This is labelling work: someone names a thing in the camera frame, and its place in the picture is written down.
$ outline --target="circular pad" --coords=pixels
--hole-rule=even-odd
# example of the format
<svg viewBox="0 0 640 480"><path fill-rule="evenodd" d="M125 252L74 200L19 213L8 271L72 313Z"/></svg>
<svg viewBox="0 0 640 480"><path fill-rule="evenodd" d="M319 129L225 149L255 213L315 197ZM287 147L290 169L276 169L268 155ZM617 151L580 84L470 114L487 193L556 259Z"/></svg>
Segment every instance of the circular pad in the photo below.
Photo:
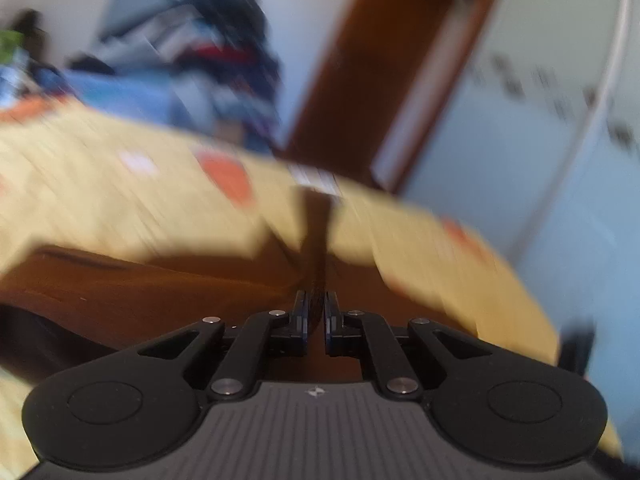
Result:
<svg viewBox="0 0 640 480"><path fill-rule="evenodd" d="M607 423L602 396L583 378L510 352L460 360L447 370L431 415L466 452L535 468L588 456Z"/></svg>
<svg viewBox="0 0 640 480"><path fill-rule="evenodd" d="M494 386L487 395L494 413L511 422L533 424L556 416L562 399L548 386L527 381L511 381Z"/></svg>
<svg viewBox="0 0 640 480"><path fill-rule="evenodd" d="M69 397L69 410L89 424L116 424L135 415L142 406L139 389L116 381L81 386Z"/></svg>
<svg viewBox="0 0 640 480"><path fill-rule="evenodd" d="M34 389L24 430L43 460L105 471L152 460L180 445L200 408L163 359L118 354L61 372Z"/></svg>

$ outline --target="bed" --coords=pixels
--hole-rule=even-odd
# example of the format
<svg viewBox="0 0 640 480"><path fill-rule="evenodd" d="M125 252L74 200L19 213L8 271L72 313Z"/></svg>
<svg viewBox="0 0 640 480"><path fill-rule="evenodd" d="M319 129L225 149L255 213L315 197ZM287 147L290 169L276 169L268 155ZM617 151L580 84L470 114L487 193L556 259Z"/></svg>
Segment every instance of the bed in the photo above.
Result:
<svg viewBox="0 0 640 480"><path fill-rule="evenodd" d="M203 152L240 164L250 200L203 171ZM37 245L132 262L167 253L251 257L271 230L297 248L300 183L291 168L224 143L60 105L0 129L0 275ZM558 335L508 264L469 230L386 194L338 179L340 207L328 248L375 264L390 286L493 344L552 363ZM0 479L36 462L20 406L31 386L0 370ZM620 452L611 426L602 445Z"/></svg>

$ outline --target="door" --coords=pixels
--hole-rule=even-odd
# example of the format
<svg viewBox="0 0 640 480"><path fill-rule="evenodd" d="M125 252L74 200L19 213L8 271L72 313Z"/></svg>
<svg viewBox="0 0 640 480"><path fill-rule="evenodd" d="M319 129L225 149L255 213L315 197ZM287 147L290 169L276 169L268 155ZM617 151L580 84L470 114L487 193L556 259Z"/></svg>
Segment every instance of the door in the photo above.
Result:
<svg viewBox="0 0 640 480"><path fill-rule="evenodd" d="M284 155L361 182L452 0L356 0Z"/></svg>

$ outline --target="blue fabric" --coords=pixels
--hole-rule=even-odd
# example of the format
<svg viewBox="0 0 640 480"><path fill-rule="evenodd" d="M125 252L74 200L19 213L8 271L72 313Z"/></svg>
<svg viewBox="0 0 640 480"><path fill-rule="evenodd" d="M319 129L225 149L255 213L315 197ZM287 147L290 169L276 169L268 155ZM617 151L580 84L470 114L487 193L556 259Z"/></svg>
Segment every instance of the blue fabric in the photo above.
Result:
<svg viewBox="0 0 640 480"><path fill-rule="evenodd" d="M260 153L261 155L273 155L264 137L258 135L251 128L247 128L244 134L244 148L250 152Z"/></svg>
<svg viewBox="0 0 640 480"><path fill-rule="evenodd" d="M65 71L66 82L87 106L123 119L171 125L175 96L171 78L146 82L130 77Z"/></svg>

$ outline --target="ribbed gray surface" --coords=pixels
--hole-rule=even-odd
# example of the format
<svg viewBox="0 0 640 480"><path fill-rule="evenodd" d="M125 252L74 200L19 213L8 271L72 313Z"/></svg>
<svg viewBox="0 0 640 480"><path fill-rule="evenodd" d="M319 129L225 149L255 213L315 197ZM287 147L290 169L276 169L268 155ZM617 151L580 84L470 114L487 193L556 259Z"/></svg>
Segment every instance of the ribbed gray surface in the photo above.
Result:
<svg viewBox="0 0 640 480"><path fill-rule="evenodd" d="M444 441L419 406L381 398L369 383L264 383L213 407L184 446L125 472L45 464L29 480L602 480L588 464L542 473L477 462Z"/></svg>

